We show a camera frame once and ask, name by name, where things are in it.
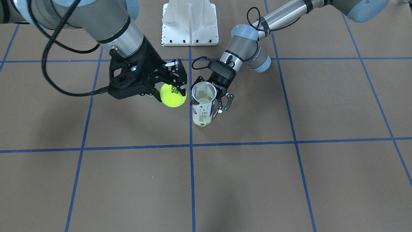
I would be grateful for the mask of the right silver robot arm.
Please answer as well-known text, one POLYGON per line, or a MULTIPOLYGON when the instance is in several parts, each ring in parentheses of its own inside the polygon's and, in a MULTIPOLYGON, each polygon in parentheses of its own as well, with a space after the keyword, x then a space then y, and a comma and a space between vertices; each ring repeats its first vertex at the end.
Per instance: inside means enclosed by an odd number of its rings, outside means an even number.
POLYGON ((134 95, 154 96, 159 102, 178 107, 186 100, 187 73, 180 59, 165 62, 135 24, 137 0, 2 0, 1 23, 35 25, 48 39, 42 55, 46 81, 68 96, 83 97, 108 93, 116 99, 134 95), (56 39, 63 28, 82 28, 97 45, 75 50, 56 39), (52 45, 87 54, 98 48, 109 52, 109 85, 87 93, 59 88, 47 74, 47 57, 52 45))

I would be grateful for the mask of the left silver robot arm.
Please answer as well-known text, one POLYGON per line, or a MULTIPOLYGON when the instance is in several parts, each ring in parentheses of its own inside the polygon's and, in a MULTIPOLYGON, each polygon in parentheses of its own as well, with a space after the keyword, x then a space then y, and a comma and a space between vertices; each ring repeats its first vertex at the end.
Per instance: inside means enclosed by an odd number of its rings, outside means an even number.
POLYGON ((236 25, 220 59, 201 57, 209 61, 207 68, 212 71, 206 83, 217 93, 210 100, 211 107, 203 107, 198 100, 193 99, 193 114, 206 119, 228 110, 233 100, 228 88, 244 63, 258 73, 270 67, 271 59, 259 41, 274 31, 287 28, 313 9, 327 5, 333 6, 353 22, 362 23, 377 16, 388 3, 388 0, 290 0, 265 16, 259 15, 254 23, 236 25))

